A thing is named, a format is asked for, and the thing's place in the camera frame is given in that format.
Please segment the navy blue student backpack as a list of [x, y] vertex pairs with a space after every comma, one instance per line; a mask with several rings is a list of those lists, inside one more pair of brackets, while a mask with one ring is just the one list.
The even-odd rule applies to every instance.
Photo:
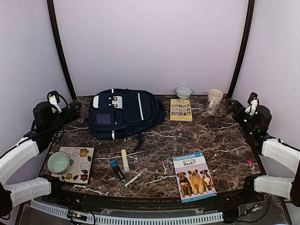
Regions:
[[164, 103], [145, 90], [109, 89], [96, 94], [88, 114], [91, 134], [99, 140], [125, 139], [137, 135], [139, 151], [143, 132], [165, 120]]

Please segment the dog book Why Dogs Bark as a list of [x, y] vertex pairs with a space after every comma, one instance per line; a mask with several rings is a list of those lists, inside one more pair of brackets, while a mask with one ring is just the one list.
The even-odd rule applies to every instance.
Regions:
[[217, 195], [204, 154], [197, 152], [172, 158], [182, 203]]

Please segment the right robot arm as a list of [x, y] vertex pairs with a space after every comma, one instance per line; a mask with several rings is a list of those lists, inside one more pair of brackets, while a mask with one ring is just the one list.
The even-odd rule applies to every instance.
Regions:
[[272, 119], [270, 110], [259, 104], [258, 95], [252, 92], [248, 107], [239, 101], [226, 99], [226, 111], [238, 122], [240, 131], [255, 154], [270, 158], [289, 169], [294, 178], [269, 175], [248, 176], [240, 191], [239, 199], [250, 203], [257, 193], [276, 195], [289, 200], [294, 206], [300, 205], [300, 151], [279, 138], [268, 134]]

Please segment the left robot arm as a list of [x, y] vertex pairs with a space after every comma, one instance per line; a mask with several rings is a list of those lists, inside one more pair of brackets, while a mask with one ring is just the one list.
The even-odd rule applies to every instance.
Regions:
[[51, 175], [9, 185], [10, 177], [31, 159], [58, 143], [58, 134], [65, 132], [64, 126], [77, 119], [79, 110], [66, 103], [64, 108], [59, 102], [65, 98], [54, 90], [47, 94], [47, 101], [33, 109], [34, 120], [31, 129], [13, 147], [0, 157], [0, 218], [10, 219], [12, 209], [24, 202], [47, 195], [55, 204], [66, 201], [59, 178]]

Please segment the cream ceramic mug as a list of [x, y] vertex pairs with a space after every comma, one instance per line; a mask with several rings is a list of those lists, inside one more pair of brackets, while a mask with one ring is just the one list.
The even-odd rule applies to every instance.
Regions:
[[208, 114], [214, 115], [216, 113], [217, 107], [223, 99], [223, 93], [217, 89], [210, 89], [208, 91], [208, 104], [206, 112]]

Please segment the floral square plate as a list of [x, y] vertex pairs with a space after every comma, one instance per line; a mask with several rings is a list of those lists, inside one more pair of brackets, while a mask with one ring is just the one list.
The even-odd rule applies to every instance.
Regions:
[[70, 167], [63, 174], [51, 173], [51, 175], [63, 182], [86, 185], [89, 180], [94, 148], [61, 146], [58, 152], [65, 152], [69, 155]]

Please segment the small green bowl at back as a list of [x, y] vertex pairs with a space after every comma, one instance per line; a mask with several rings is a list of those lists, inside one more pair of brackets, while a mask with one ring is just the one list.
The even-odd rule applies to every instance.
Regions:
[[189, 99], [192, 95], [192, 90], [185, 86], [180, 86], [175, 89], [176, 95], [180, 99]]

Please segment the green bowl on plate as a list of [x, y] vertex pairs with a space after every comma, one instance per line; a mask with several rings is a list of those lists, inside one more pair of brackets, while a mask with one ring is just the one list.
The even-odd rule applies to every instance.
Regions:
[[70, 157], [65, 152], [56, 152], [49, 157], [47, 167], [51, 173], [63, 174], [70, 167]]

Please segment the yellow highlighter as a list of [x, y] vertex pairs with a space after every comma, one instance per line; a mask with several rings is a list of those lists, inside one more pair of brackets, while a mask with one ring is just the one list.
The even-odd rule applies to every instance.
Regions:
[[125, 149], [121, 150], [121, 157], [122, 157], [122, 162], [123, 162], [123, 169], [124, 169], [124, 171], [128, 172], [129, 171], [129, 163], [128, 163], [127, 151]]

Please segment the blue black marker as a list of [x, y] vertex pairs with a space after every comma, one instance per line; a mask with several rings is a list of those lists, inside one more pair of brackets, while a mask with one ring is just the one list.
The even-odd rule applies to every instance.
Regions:
[[110, 161], [110, 165], [113, 169], [113, 171], [115, 172], [116, 176], [120, 179], [120, 180], [124, 180], [125, 176], [122, 173], [121, 169], [119, 168], [117, 162], [115, 160]]

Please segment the white green pen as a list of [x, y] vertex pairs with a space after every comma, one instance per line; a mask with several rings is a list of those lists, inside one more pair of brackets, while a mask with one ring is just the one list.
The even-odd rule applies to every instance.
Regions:
[[144, 168], [143, 170], [141, 170], [134, 178], [132, 178], [129, 182], [127, 182], [124, 185], [124, 188], [127, 188], [129, 185], [131, 185], [133, 182], [135, 182], [139, 177], [141, 177], [145, 172], [147, 172], [147, 168]]

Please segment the black front rail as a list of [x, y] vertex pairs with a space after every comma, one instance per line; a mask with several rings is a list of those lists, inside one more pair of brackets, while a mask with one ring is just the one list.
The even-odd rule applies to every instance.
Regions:
[[244, 204], [262, 203], [265, 200], [262, 194], [250, 196], [247, 201], [242, 199], [242, 190], [229, 191], [216, 196], [182, 203], [179, 197], [171, 198], [129, 198], [92, 195], [64, 190], [65, 199], [56, 199], [52, 195], [41, 198], [46, 203], [61, 206], [86, 206], [89, 210], [102, 209], [117, 210], [185, 210], [191, 208], [204, 208], [206, 210], [231, 210]]

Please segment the right black frame post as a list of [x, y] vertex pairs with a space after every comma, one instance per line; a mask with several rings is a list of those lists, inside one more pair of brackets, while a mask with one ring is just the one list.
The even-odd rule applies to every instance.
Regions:
[[242, 68], [242, 63], [244, 61], [244, 56], [246, 53], [246, 48], [248, 45], [248, 38], [249, 38], [250, 30], [251, 30], [254, 8], [255, 8], [255, 0], [249, 0], [248, 5], [247, 5], [247, 14], [246, 14], [246, 19], [245, 19], [245, 25], [244, 25], [244, 30], [243, 30], [243, 34], [242, 34], [239, 54], [237, 57], [235, 69], [234, 69], [234, 72], [232, 75], [232, 80], [231, 80], [229, 90], [227, 93], [228, 98], [233, 97], [233, 94], [234, 94], [234, 91], [235, 91], [235, 88], [236, 88], [236, 85], [238, 82], [238, 78], [239, 78], [240, 71]]

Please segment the black frame post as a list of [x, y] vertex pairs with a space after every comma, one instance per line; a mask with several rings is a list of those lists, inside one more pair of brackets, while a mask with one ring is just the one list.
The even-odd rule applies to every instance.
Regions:
[[75, 89], [71, 80], [71, 76], [68, 70], [67, 66], [67, 61], [65, 58], [62, 42], [60, 39], [60, 32], [59, 32], [59, 27], [58, 27], [58, 22], [57, 22], [57, 17], [55, 13], [55, 8], [54, 8], [54, 1], [53, 0], [47, 0], [47, 8], [48, 8], [48, 14], [49, 14], [49, 19], [51, 23], [51, 28], [52, 28], [52, 34], [56, 46], [56, 51], [59, 57], [60, 61], [60, 66], [64, 75], [65, 82], [67, 84], [67, 88], [69, 91], [69, 94], [71, 96], [72, 101], [75, 101], [77, 96], [75, 93]]
[[237, 57], [235, 69], [234, 69], [234, 72], [232, 75], [232, 80], [231, 80], [229, 90], [227, 93], [228, 98], [233, 97], [233, 94], [234, 94], [234, 91], [235, 91], [235, 88], [236, 88], [236, 85], [238, 82], [238, 78], [239, 78], [240, 71], [242, 68], [242, 63], [244, 61], [244, 56], [246, 53], [246, 48], [248, 45], [248, 38], [249, 38], [250, 30], [251, 30], [254, 8], [255, 8], [255, 0], [249, 0], [248, 5], [247, 5], [247, 14], [246, 14], [246, 19], [245, 19], [245, 25], [244, 25], [244, 30], [243, 30], [243, 34], [242, 34], [239, 54]]

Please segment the left black frame post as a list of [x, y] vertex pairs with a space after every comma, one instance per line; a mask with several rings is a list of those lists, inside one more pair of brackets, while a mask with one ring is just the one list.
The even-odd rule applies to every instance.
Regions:
[[71, 76], [68, 70], [67, 66], [67, 61], [65, 58], [62, 42], [60, 39], [60, 32], [59, 32], [59, 27], [58, 27], [58, 22], [57, 22], [57, 17], [55, 13], [55, 8], [54, 8], [54, 1], [53, 0], [47, 0], [47, 8], [48, 8], [48, 14], [49, 14], [49, 19], [51, 23], [51, 28], [52, 28], [52, 34], [56, 46], [56, 51], [59, 57], [60, 61], [60, 66], [64, 75], [65, 82], [67, 84], [67, 88], [69, 91], [69, 94], [71, 96], [72, 101], [75, 101], [77, 96], [75, 93], [75, 89], [71, 80]]

